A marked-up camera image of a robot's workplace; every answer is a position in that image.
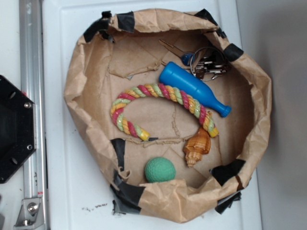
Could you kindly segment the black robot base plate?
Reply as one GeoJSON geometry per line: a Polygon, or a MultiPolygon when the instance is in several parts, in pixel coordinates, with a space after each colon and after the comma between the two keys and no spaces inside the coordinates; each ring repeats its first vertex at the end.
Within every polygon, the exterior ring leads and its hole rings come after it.
{"type": "Polygon", "coordinates": [[[0,77],[0,183],[4,184],[35,151],[34,103],[0,77]]]}

